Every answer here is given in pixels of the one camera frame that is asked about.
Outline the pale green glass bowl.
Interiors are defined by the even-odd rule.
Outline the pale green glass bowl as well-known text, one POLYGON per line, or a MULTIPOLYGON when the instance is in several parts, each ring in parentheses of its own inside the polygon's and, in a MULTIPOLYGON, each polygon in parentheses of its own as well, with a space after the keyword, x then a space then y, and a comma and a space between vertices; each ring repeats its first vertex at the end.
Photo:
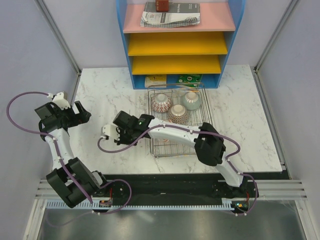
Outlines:
POLYGON ((193 111, 201 106, 202 99, 196 92, 190 91, 181 97, 181 102, 187 110, 193 111))

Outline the blue triangle pattern bowl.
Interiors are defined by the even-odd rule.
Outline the blue triangle pattern bowl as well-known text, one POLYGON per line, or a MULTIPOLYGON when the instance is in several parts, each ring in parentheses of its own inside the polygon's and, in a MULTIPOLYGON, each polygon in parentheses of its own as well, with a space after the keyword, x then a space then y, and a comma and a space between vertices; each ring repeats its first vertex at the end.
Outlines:
POLYGON ((168 95, 159 93, 151 98, 151 107, 158 113, 166 113, 172 107, 172 100, 168 95))

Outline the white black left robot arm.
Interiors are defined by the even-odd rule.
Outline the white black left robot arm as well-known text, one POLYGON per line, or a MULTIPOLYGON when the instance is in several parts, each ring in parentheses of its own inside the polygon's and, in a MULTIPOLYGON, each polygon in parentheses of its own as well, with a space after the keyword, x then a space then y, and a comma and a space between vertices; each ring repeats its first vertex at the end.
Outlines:
POLYGON ((91 202, 94 194, 104 197, 110 191, 103 174, 90 171, 72 152, 68 129, 87 123, 91 117, 80 101, 74 103, 78 113, 72 107, 63 109, 54 102, 34 110, 40 118, 41 138, 48 143, 53 160, 52 172, 46 175, 46 180, 70 208, 85 199, 91 202))

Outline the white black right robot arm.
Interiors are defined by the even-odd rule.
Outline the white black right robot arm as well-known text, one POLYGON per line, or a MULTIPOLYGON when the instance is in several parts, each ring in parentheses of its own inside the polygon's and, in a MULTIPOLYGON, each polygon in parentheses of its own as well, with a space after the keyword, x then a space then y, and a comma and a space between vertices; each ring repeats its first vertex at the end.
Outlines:
POLYGON ((235 197, 247 191, 243 173, 228 160, 240 152, 240 145, 233 139, 219 134, 209 123, 201 126, 186 126, 171 123, 142 114, 139 118, 120 111, 104 134, 110 134, 117 145, 135 145, 141 138, 167 139, 195 149, 197 159, 204 165, 215 167, 235 197))

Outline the brown dotted pattern bowl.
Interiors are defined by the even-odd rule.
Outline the brown dotted pattern bowl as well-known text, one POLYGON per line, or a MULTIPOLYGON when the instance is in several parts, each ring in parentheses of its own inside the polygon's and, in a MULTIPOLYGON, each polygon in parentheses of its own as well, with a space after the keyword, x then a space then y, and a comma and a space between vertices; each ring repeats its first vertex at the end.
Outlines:
POLYGON ((167 118, 175 124, 186 125, 189 117, 189 111, 181 104, 173 105, 167 112, 167 118))

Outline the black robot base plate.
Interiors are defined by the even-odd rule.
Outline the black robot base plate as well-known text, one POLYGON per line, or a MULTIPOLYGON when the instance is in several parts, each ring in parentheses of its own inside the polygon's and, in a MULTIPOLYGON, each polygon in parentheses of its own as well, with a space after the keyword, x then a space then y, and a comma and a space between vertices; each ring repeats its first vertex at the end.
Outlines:
POLYGON ((220 204, 223 199, 256 199, 264 190, 288 180, 287 173, 260 172, 243 177, 241 187, 231 187, 220 173, 186 174, 104 174, 106 183, 94 198, 112 199, 126 205, 200 205, 220 204))

